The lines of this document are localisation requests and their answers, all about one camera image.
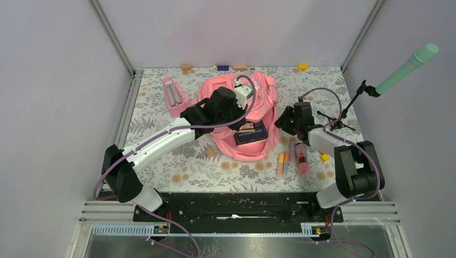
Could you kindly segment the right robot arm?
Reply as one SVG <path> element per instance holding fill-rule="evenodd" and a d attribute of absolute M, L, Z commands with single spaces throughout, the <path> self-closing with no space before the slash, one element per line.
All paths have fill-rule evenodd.
<path fill-rule="evenodd" d="M 347 200 L 372 198 L 384 188 L 384 176 L 373 143 L 354 143 L 315 124 L 310 103 L 296 102 L 287 106 L 275 126 L 297 136 L 306 146 L 334 158 L 335 182 L 317 192 L 317 201 L 308 207 L 311 219 L 322 221 L 330 214 L 331 207 Z"/>

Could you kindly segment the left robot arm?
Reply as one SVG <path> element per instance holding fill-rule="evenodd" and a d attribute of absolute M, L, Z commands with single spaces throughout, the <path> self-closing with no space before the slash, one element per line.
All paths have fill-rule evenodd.
<path fill-rule="evenodd" d="M 216 89 L 151 137 L 123 149 L 117 145 L 108 147 L 99 182 L 106 182 L 120 203 L 133 202 L 145 209 L 151 219 L 162 220 L 167 207 L 156 190 L 143 185 L 139 174 L 163 155 L 216 128 L 240 129 L 255 100 L 255 88 L 245 84 Z"/>

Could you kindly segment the blue Nineteen Eighty-Four book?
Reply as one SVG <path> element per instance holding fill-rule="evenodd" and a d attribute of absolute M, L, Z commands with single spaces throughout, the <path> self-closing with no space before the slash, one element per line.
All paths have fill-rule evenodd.
<path fill-rule="evenodd" d="M 264 141 L 268 138 L 268 132 L 263 120 L 253 123 L 253 129 L 242 131 L 234 134 L 234 140 L 237 146 L 251 144 L 258 141 Z"/>

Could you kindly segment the pink student backpack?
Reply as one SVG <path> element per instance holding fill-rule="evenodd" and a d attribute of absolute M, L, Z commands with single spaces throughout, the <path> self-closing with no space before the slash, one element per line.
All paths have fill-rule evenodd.
<path fill-rule="evenodd" d="M 255 86 L 256 99 L 253 109 L 247 114 L 250 123 L 263 122 L 267 138 L 253 143 L 237 145 L 235 131 L 228 127 L 216 128 L 210 134 L 217 148 L 224 155 L 237 161 L 254 162 L 262 160 L 277 145 L 280 130 L 274 125 L 278 119 L 276 106 L 279 93 L 275 78 L 258 70 L 246 71 L 244 75 L 251 78 Z"/>

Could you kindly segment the black paperback book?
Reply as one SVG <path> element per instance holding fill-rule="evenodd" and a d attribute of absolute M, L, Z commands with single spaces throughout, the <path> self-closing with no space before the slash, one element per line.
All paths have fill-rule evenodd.
<path fill-rule="evenodd" d="M 254 131 L 255 123 L 245 123 L 240 127 L 240 131 Z"/>

